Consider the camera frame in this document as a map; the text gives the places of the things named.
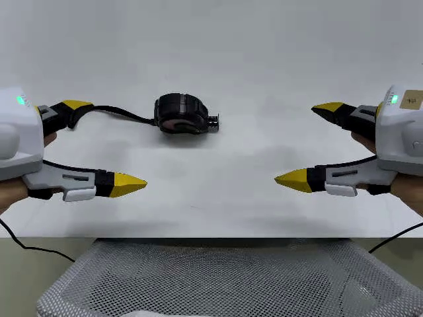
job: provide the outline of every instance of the white tabletop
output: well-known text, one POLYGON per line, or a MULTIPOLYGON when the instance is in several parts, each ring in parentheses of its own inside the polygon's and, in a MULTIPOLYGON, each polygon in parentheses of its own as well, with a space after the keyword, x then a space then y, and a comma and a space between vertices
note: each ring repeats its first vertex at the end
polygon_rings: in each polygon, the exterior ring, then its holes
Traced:
POLYGON ((157 97, 187 92, 219 113, 221 129, 165 137, 87 114, 45 159, 147 187, 26 199, 2 219, 19 236, 93 237, 371 237, 420 222, 389 195, 303 194, 274 177, 371 155, 310 108, 377 105, 394 83, 422 88, 422 13, 420 0, 3 2, 0 87, 22 86, 33 104, 88 100, 148 118, 157 97))

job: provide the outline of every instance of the black cable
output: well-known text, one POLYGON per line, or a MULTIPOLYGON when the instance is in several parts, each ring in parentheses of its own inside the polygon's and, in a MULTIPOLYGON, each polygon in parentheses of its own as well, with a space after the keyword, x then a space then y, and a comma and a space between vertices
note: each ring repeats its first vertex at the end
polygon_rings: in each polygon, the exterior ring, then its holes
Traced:
POLYGON ((113 106, 94 106, 93 107, 94 111, 100 110, 100 111, 107 111, 107 112, 112 112, 113 114, 119 114, 121 116, 127 117, 129 119, 135 120, 137 122, 140 123, 146 123, 149 125, 155 125, 154 123, 154 119, 146 119, 140 116, 137 116, 136 114, 133 114, 129 111, 126 111, 124 109, 118 108, 118 107, 113 107, 113 106))
POLYGON ((423 226, 423 223, 418 223, 417 225, 414 225, 414 226, 412 226, 412 227, 410 227, 410 228, 407 228, 407 229, 405 229, 405 230, 403 230, 403 231, 401 231, 401 232, 397 233, 396 235, 394 235, 394 236, 392 236, 392 237, 390 237, 390 238, 388 238, 388 239, 385 239, 384 241, 382 241, 382 242, 381 242, 381 243, 379 243, 378 245, 374 246, 374 247, 373 247, 373 248, 369 251, 369 253, 373 253, 374 251, 376 251, 377 249, 379 249, 381 246, 384 246, 386 243, 388 243, 388 242, 390 242, 390 241, 392 241, 392 240, 394 240, 394 239, 398 238, 399 236, 402 236, 403 234, 406 234, 407 232, 409 232, 409 231, 411 231, 411 230, 417 229, 418 227, 421 227, 421 226, 423 226))
POLYGON ((19 239, 15 236, 15 234, 9 228, 9 226, 6 225, 6 223, 3 220, 1 220, 1 219, 0 219, 0 225, 2 225, 4 229, 6 229, 6 231, 10 234, 12 240, 15 241, 22 249, 25 249, 25 250, 37 250, 37 251, 43 251, 43 252, 49 252, 49 253, 56 253, 56 254, 59 254, 60 256, 63 256, 64 258, 68 259, 71 262, 75 262, 75 260, 73 258, 70 258, 66 254, 63 254, 63 253, 61 253, 59 251, 56 251, 56 250, 49 250, 49 249, 37 248, 35 246, 25 246, 21 241, 19 241, 19 239))

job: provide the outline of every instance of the yellow fingertip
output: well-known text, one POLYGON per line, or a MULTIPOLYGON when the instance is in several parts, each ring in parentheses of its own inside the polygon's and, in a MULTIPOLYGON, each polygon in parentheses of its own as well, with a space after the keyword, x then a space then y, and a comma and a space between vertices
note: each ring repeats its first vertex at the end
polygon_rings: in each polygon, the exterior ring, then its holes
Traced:
POLYGON ((120 197, 146 187, 147 182, 127 174, 114 173, 114 187, 109 197, 120 197))
POLYGON ((83 106, 90 106, 92 105, 91 102, 87 102, 87 101, 79 101, 79 100, 64 100, 62 101, 66 106, 68 106, 69 108, 76 110, 80 107, 83 106))
POLYGON ((383 104, 383 102, 381 102, 378 106, 377 106, 377 108, 376 108, 376 118, 377 118, 377 116, 379 115, 379 112, 381 111, 381 109, 382 109, 382 104, 383 104))
POLYGON ((322 110, 328 110, 330 112, 335 112, 343 104, 344 104, 343 102, 328 102, 327 104, 318 104, 317 106, 314 106, 313 109, 322 109, 322 110))
POLYGON ((307 183, 307 169, 294 170, 287 174, 278 176, 275 181, 282 186, 299 190, 304 193, 312 193, 310 185, 307 183))

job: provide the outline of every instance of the white plastic component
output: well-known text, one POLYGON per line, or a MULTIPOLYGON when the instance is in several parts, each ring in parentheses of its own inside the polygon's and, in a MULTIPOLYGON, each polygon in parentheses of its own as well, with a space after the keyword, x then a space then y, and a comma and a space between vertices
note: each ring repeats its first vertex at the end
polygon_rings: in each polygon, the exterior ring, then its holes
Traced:
POLYGON ((19 131, 15 126, 0 123, 0 160, 13 158, 18 152, 19 141, 19 131))
POLYGON ((406 91, 393 85, 385 96, 376 119, 376 152, 380 160, 422 164, 423 105, 413 98, 414 107, 401 108, 406 91))
POLYGON ((95 197, 96 188, 86 188, 84 190, 69 190, 63 193, 63 200, 70 201, 81 201, 90 200, 95 197))
POLYGON ((21 88, 0 89, 0 112, 0 172, 42 160, 41 117, 21 88))
POLYGON ((356 197, 357 189, 351 186, 332 185, 325 182, 326 192, 330 195, 356 197))

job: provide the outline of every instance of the human hand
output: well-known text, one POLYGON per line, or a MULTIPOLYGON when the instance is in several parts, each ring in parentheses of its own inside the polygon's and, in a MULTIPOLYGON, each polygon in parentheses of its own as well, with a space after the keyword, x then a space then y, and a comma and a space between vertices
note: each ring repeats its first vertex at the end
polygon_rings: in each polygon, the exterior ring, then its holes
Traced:
MULTIPOLYGON (((44 138, 44 146, 46 147, 57 137, 56 133, 50 134, 44 138)), ((28 197, 28 188, 22 178, 13 178, 12 180, 4 180, 0 182, 0 215, 17 201, 28 197)))
MULTIPOLYGON (((373 154, 376 154, 376 145, 373 141, 356 133, 351 133, 351 136, 373 154)), ((397 196, 412 210, 423 216, 423 177, 398 174, 391 184, 391 194, 397 196)))

